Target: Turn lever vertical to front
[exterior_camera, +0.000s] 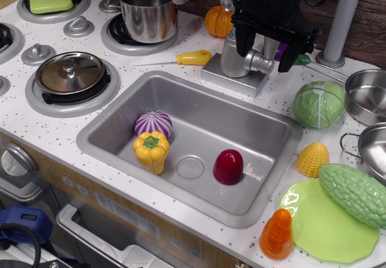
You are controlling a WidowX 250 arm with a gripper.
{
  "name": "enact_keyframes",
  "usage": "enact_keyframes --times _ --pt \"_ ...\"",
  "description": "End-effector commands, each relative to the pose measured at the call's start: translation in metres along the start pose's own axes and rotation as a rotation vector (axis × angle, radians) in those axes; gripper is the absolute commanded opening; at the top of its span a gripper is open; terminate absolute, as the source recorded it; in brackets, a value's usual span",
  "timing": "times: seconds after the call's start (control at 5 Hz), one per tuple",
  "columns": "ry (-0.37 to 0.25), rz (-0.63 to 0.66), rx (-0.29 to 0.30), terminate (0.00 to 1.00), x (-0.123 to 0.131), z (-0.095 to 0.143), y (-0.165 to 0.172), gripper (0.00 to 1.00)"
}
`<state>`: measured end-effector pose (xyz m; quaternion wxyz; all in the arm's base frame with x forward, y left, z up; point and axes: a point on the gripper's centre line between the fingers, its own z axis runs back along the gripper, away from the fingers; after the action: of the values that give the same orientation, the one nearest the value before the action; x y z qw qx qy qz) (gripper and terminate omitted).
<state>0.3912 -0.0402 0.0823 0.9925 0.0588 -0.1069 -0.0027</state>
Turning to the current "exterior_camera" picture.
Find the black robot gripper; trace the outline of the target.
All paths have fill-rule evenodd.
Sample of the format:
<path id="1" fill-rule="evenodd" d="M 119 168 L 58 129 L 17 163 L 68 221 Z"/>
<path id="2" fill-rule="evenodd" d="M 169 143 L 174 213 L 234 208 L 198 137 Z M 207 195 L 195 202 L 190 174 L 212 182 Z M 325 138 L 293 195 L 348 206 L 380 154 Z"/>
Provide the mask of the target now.
<path id="1" fill-rule="evenodd" d="M 236 49 L 245 57 L 255 43 L 256 34 L 282 42 L 279 72 L 288 72 L 299 54 L 311 53 L 321 28 L 300 11 L 301 0 L 234 0 Z"/>

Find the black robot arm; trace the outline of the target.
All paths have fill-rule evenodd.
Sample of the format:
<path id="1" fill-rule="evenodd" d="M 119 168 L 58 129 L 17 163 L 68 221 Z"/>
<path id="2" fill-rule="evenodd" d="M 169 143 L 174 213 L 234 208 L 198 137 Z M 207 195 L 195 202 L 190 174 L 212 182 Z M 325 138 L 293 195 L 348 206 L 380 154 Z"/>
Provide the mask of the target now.
<path id="1" fill-rule="evenodd" d="M 235 27 L 238 54 L 244 57 L 252 50 L 257 33 L 286 45 L 279 72 L 288 72 L 300 54 L 311 53 L 322 29 L 302 14 L 300 2 L 234 0 L 231 22 Z"/>

